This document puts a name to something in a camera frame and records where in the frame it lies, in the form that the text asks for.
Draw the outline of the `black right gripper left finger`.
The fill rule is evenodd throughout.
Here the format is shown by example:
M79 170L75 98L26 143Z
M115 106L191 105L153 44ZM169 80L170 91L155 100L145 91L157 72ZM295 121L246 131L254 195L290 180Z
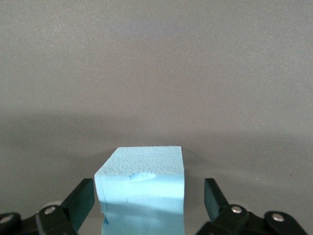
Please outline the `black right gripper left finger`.
M2 235L77 235L95 201L93 179L83 179L61 202L22 219L16 212L0 215Z

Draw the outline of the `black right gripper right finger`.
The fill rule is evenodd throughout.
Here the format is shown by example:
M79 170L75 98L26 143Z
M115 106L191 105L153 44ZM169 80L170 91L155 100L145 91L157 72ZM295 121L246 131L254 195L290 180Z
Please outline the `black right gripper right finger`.
M204 180L204 204L210 221L198 235L304 235L306 231L289 214L268 211L258 217L244 207L230 204L213 178Z

